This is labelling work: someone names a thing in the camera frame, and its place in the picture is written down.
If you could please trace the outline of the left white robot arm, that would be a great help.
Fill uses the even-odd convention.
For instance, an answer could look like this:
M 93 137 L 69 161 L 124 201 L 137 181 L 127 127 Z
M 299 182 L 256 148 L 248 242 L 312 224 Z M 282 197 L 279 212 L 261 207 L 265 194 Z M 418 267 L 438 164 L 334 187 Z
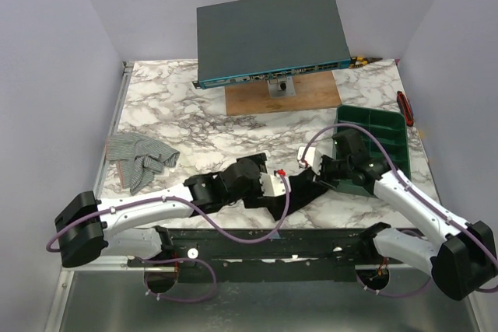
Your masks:
M 122 199 L 95 197 L 93 191 L 78 194 L 55 218 L 55 238 L 47 250 L 58 252 L 65 268 L 86 265 L 101 255 L 130 255 L 138 242 L 138 256 L 156 266 L 172 258 L 172 246 L 157 232 L 140 235 L 139 226 L 172 218 L 208 215 L 246 197 L 260 197 L 261 175 L 267 156 L 241 157 L 225 170 L 198 174 L 183 183 L 155 193 Z

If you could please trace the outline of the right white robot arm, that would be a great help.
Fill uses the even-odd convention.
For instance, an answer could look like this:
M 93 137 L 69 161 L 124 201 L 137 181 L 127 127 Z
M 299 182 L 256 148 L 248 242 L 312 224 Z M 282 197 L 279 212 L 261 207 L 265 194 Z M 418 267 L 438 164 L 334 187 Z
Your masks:
M 388 203 L 422 233 L 418 238 L 378 223 L 362 232 L 359 257 L 369 264 L 382 257 L 399 260 L 429 275 L 453 300 L 473 292 L 487 293 L 485 283 L 497 276 L 491 228 L 484 222 L 469 223 L 424 194 L 368 130 L 348 123 L 336 124 L 336 128 L 336 157 L 306 146 L 300 152 L 302 164 L 327 187 L 351 180 Z

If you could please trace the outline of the black underwear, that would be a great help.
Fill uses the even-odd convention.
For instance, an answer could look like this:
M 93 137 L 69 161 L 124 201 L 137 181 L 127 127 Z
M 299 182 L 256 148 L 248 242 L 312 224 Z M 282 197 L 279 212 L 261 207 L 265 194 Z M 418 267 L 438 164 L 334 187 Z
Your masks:
M 289 208 L 286 215 L 291 215 L 295 211 L 306 207 L 315 199 L 319 198 L 328 191 L 328 188 L 314 182 L 314 173 L 310 169 L 306 169 L 296 176 L 289 178 L 288 185 L 290 191 Z M 247 209 L 265 208 L 275 221 L 281 219 L 286 197 L 247 197 L 243 199 L 244 207 Z

